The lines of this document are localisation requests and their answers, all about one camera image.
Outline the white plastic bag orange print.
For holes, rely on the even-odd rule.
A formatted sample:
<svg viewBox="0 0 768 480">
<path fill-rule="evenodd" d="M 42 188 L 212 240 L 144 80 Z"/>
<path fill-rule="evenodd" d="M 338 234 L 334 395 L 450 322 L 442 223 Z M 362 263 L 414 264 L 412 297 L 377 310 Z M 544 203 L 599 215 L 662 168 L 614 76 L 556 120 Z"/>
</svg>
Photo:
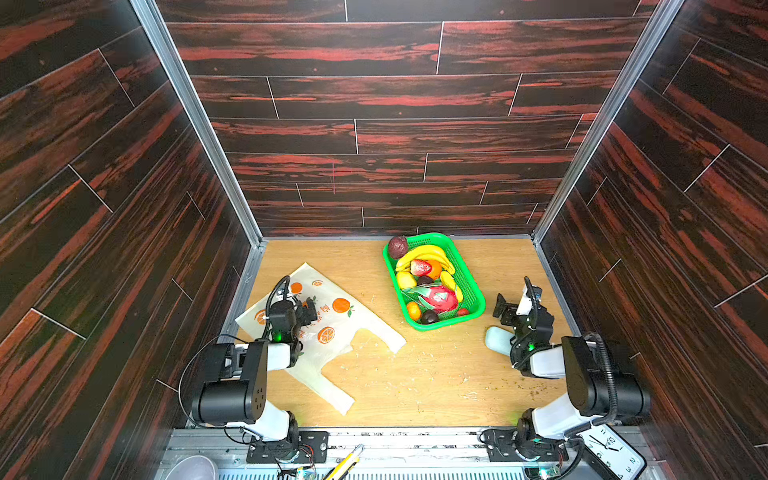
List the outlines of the white plastic bag orange print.
<svg viewBox="0 0 768 480">
<path fill-rule="evenodd" d="M 392 353 L 406 340 L 370 309 L 319 271 L 304 263 L 290 274 L 289 295 L 314 302 L 318 319 L 299 331 L 303 345 L 297 364 L 287 373 L 345 415 L 354 399 L 322 374 L 336 357 L 352 351 L 356 333 L 365 329 L 381 339 Z"/>
</svg>

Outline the pink dragon fruit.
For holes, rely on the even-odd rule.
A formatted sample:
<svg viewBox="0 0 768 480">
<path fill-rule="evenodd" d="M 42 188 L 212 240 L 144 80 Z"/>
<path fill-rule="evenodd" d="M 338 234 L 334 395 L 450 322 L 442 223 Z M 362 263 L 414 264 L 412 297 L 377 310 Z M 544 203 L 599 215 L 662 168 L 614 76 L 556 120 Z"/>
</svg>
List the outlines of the pink dragon fruit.
<svg viewBox="0 0 768 480">
<path fill-rule="evenodd" d="M 412 291 L 413 297 L 422 306 L 438 314 L 455 311 L 459 308 L 456 293 L 442 285 L 417 286 Z"/>
</svg>

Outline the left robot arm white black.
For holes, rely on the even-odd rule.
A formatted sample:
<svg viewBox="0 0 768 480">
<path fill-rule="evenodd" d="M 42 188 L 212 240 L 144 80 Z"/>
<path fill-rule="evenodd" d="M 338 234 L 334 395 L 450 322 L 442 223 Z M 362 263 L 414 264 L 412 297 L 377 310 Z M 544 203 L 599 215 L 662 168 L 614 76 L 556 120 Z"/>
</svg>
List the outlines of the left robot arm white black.
<svg viewBox="0 0 768 480">
<path fill-rule="evenodd" d="M 300 330 L 318 319 L 315 302 L 289 296 L 268 302 L 266 336 L 243 345 L 206 343 L 185 366 L 198 363 L 187 386 L 179 387 L 182 412 L 195 426 L 224 432 L 240 429 L 255 463 L 293 462 L 302 456 L 295 416 L 267 400 L 270 371 L 294 367 L 302 354 Z"/>
</svg>

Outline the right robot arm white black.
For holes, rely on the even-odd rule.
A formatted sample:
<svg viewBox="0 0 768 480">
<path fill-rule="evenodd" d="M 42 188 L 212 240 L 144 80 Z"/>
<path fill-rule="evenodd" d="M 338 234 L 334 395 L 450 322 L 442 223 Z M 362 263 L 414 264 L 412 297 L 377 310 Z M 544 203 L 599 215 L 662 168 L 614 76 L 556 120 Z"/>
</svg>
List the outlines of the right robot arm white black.
<svg viewBox="0 0 768 480">
<path fill-rule="evenodd" d="M 597 333 L 552 341 L 554 316 L 540 304 L 540 289 L 525 289 L 517 303 L 496 297 L 492 316 L 501 327 L 486 331 L 486 346 L 509 358 L 521 375 L 565 380 L 566 393 L 544 407 L 530 408 L 506 440 L 492 438 L 501 455 L 525 461 L 566 459 L 565 444 L 576 434 L 649 413 L 651 394 L 618 344 Z"/>
</svg>

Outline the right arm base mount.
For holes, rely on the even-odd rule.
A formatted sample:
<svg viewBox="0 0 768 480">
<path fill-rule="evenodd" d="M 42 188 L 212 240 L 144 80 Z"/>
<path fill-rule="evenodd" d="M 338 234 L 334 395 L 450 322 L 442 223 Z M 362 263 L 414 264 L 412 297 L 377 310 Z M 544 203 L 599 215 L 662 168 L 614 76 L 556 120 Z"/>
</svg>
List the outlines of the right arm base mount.
<svg viewBox="0 0 768 480">
<path fill-rule="evenodd" d="M 477 435 L 490 462 L 564 462 L 569 459 L 562 441 L 527 438 L 517 429 L 488 428 Z"/>
</svg>

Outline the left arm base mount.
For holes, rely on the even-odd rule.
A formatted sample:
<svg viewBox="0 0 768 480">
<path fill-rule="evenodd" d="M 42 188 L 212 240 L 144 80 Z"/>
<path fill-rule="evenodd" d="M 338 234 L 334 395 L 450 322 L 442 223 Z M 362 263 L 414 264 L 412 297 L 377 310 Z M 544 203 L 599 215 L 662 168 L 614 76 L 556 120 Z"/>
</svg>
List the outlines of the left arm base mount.
<svg viewBox="0 0 768 480">
<path fill-rule="evenodd" d="M 329 437 L 328 431 L 297 430 L 290 431 L 283 440 L 253 440 L 248 446 L 246 463 L 255 465 L 325 463 Z"/>
</svg>

